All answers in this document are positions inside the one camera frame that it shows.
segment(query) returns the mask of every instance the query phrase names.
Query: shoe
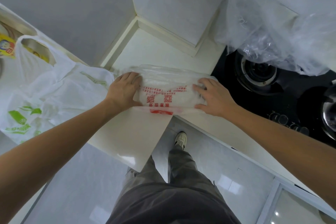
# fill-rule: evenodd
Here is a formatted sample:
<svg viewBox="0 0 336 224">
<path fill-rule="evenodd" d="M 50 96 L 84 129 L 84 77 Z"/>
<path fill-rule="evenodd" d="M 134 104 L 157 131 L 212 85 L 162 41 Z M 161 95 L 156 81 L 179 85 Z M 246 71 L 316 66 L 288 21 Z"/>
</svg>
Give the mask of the shoe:
<svg viewBox="0 0 336 224">
<path fill-rule="evenodd" d="M 187 145 L 187 134 L 184 132 L 178 133 L 175 138 L 175 145 L 180 145 L 184 150 Z"/>
</svg>

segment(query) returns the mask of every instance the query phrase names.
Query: gas stove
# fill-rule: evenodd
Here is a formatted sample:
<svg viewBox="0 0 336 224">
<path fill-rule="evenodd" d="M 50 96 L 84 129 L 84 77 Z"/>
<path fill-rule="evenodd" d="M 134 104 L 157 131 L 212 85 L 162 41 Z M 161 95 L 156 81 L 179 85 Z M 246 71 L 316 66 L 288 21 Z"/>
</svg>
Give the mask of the gas stove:
<svg viewBox="0 0 336 224">
<path fill-rule="evenodd" d="M 246 110 L 336 148 L 321 117 L 323 95 L 333 85 L 335 72 L 300 75 L 250 62 L 237 51 L 227 55 L 225 49 L 211 75 Z"/>
</svg>

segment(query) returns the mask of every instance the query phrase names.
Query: black stovetop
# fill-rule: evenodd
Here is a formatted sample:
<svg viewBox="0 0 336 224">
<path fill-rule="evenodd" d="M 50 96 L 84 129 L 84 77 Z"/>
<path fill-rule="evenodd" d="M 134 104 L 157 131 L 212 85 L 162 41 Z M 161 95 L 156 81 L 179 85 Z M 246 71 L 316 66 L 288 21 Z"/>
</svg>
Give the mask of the black stovetop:
<svg viewBox="0 0 336 224">
<path fill-rule="evenodd" d="M 270 120 L 275 115 L 285 115 L 288 118 L 286 127 L 299 131 L 305 127 L 310 137 L 336 148 L 336 141 L 322 129 L 320 111 L 323 93 L 336 79 L 336 73 L 329 71 L 320 76 L 305 76 L 278 69 L 275 81 L 281 85 L 281 92 L 258 94 L 239 82 L 240 75 L 235 70 L 237 55 L 240 56 L 237 52 L 227 55 L 225 49 L 211 75 L 229 90 L 238 105 Z"/>
</svg>

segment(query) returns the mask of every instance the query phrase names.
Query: white plastic bag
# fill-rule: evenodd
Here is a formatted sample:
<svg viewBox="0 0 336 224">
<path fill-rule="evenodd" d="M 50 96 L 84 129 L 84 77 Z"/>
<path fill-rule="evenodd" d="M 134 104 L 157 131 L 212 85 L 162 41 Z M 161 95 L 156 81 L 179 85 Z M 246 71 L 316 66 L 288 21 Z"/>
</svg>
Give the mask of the white plastic bag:
<svg viewBox="0 0 336 224">
<path fill-rule="evenodd" d="M 160 114 L 186 114 L 201 112 L 196 104 L 206 104 L 205 100 L 193 90 L 193 84 L 201 85 L 200 78 L 213 78 L 206 74 L 168 67 L 141 65 L 131 67 L 124 72 L 137 72 L 142 76 L 142 83 L 135 101 L 143 106 L 134 109 Z"/>
<path fill-rule="evenodd" d="M 336 0 L 225 0 L 215 40 L 248 60 L 320 75 L 335 69 Z"/>
<path fill-rule="evenodd" d="M 28 52 L 23 39 L 34 39 L 52 53 L 54 65 Z M 13 92 L 0 130 L 17 144 L 73 118 L 101 102 L 113 74 L 72 61 L 37 36 L 21 36 L 15 45 L 17 68 L 26 82 Z"/>
</svg>

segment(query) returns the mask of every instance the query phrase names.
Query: gray pants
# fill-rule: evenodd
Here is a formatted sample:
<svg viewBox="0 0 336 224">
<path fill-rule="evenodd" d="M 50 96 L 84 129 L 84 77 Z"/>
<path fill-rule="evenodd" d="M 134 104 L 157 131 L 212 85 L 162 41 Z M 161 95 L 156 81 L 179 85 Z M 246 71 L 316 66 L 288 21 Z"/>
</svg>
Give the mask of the gray pants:
<svg viewBox="0 0 336 224">
<path fill-rule="evenodd" d="M 169 152 L 168 182 L 181 187 L 194 187 L 203 189 L 215 197 L 224 201 L 217 186 L 212 183 L 204 174 L 197 170 L 197 166 L 189 153 L 182 150 L 182 147 L 175 145 Z M 162 182 L 166 183 L 160 173 L 155 168 L 155 163 L 150 156 L 141 172 L 128 168 L 125 176 L 124 188 L 122 189 L 117 201 L 130 189 L 144 183 Z"/>
</svg>

